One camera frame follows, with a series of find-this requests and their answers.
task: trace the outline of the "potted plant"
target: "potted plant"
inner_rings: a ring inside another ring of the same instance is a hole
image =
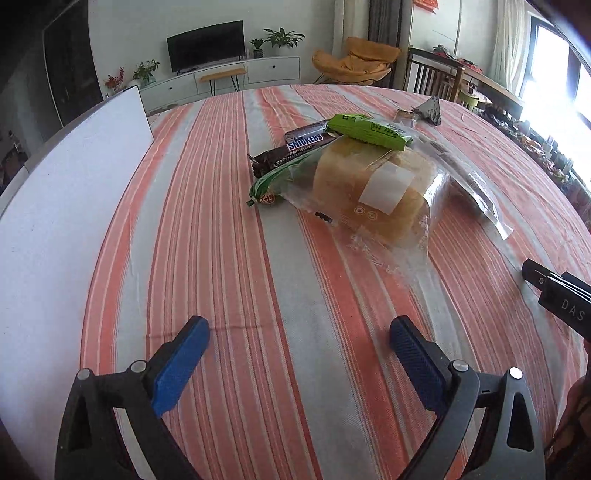
[[[148,60],[138,65],[134,72],[134,80],[141,80],[141,88],[155,82],[153,73],[158,70],[159,61]]]
[[[279,31],[270,28],[264,28],[263,30],[269,34],[265,42],[270,42],[271,47],[277,47],[278,54],[281,54],[281,47],[295,48],[298,42],[301,42],[306,37],[303,33],[296,33],[295,30],[286,32],[283,28],[280,28]]]
[[[262,58],[262,45],[263,43],[265,43],[265,40],[263,38],[253,38],[250,43],[252,43],[252,45],[255,47],[255,49],[253,50],[253,54],[254,57],[256,59],[261,59]]]
[[[110,90],[111,93],[115,93],[118,90],[121,90],[123,86],[123,75],[125,73],[125,69],[123,67],[119,67],[119,74],[117,77],[113,77],[109,75],[109,79],[105,81],[105,86]]]

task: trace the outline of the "striped tablecloth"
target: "striped tablecloth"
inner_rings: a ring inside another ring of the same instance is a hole
[[[151,119],[154,144],[96,264],[80,364],[121,371],[149,358],[191,315],[207,318],[211,343],[164,416],[204,478],[396,478],[433,421],[388,346],[398,314],[477,370],[520,367],[544,439],[552,435],[586,357],[581,339],[538,306],[519,269],[530,257],[589,280],[591,237],[546,174],[500,132],[448,102],[440,127],[421,123],[487,175],[515,231],[503,242],[470,207],[450,201],[412,289],[287,202],[246,205],[247,154],[282,144],[285,131],[339,112],[392,118],[423,100],[294,85],[220,95]],[[475,434],[472,426],[468,446]]]

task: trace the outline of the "bread loaf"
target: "bread loaf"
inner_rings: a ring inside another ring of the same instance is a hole
[[[419,153],[341,137],[320,157],[313,196],[322,213],[393,247],[424,235],[424,194],[436,175]]]

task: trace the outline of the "door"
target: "door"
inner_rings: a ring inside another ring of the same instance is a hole
[[[67,125],[103,99],[90,49],[86,0],[51,23],[43,40],[51,92],[61,123]]]

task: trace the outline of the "green snack package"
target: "green snack package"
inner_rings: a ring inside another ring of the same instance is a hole
[[[261,202],[261,199],[263,199],[265,196],[279,194],[279,192],[272,191],[271,185],[276,181],[289,181],[291,177],[290,167],[298,165],[303,160],[315,153],[315,151],[311,151],[300,155],[299,157],[296,157],[293,160],[290,160],[289,162],[274,168],[270,172],[264,174],[261,178],[257,179],[255,183],[252,184],[251,189],[248,192],[248,196],[251,199],[246,204],[248,206],[252,206],[255,203],[263,203]]]
[[[410,135],[396,125],[365,115],[340,113],[329,120],[328,126],[348,137],[397,151],[404,151],[404,147],[413,141]]]

